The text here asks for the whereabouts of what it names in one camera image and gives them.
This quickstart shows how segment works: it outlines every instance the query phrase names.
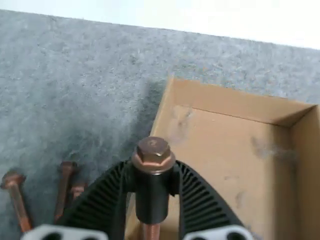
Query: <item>cardboard box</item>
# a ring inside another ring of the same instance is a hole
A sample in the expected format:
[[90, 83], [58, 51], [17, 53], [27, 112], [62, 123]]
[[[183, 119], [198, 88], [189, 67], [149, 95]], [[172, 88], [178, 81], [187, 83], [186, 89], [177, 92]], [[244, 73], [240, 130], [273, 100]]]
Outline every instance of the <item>cardboard box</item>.
[[[171, 78], [151, 135], [166, 139], [257, 239], [320, 239], [318, 105]], [[135, 214], [127, 240], [136, 239]], [[178, 219], [179, 197], [170, 197], [160, 239], [178, 239]]]

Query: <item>white wall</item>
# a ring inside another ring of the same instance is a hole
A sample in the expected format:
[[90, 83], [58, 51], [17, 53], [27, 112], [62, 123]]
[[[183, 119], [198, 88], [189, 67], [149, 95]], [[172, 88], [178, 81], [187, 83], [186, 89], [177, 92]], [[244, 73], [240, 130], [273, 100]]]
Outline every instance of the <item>white wall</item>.
[[320, 49], [315, 0], [0, 0], [0, 9]]

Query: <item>black ribbed grip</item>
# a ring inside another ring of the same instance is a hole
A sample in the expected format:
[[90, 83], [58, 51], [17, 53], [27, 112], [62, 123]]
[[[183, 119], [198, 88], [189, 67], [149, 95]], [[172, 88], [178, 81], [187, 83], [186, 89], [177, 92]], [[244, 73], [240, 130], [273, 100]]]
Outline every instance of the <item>black ribbed grip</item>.
[[177, 165], [180, 169], [179, 239], [196, 231], [243, 226], [224, 199], [195, 170], [181, 161]]
[[126, 166], [128, 162], [120, 162], [107, 170], [76, 198], [56, 224], [102, 231], [109, 239], [124, 239]]

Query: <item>black cylindrical socket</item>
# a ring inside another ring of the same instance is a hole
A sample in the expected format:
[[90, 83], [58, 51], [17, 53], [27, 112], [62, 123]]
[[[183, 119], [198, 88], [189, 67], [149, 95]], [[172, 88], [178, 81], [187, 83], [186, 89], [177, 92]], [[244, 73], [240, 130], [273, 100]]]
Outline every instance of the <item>black cylindrical socket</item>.
[[170, 178], [173, 167], [161, 174], [152, 174], [134, 168], [135, 211], [144, 224], [159, 224], [168, 216]]

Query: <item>copper bolt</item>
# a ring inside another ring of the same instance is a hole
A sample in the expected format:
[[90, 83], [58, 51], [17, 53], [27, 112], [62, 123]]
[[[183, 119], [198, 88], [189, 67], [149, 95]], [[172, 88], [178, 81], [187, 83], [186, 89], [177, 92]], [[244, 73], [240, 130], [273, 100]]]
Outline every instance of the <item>copper bolt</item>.
[[142, 224], [143, 240], [159, 240], [160, 224]]
[[8, 190], [16, 216], [18, 218], [21, 231], [23, 233], [32, 229], [30, 218], [27, 214], [25, 203], [20, 191], [20, 184], [25, 181], [26, 177], [13, 170], [8, 171], [2, 178], [1, 188]]
[[72, 199], [75, 200], [77, 197], [79, 197], [85, 191], [87, 186], [88, 184], [85, 182], [74, 184], [71, 188]]
[[176, 162], [169, 144], [157, 136], [148, 136], [140, 140], [131, 159], [137, 169], [154, 175], [169, 170]]
[[78, 170], [78, 166], [73, 161], [64, 161], [61, 163], [60, 169], [62, 171], [62, 177], [58, 186], [58, 195], [54, 210], [54, 221], [58, 220], [64, 214], [69, 180], [72, 174], [74, 174]]

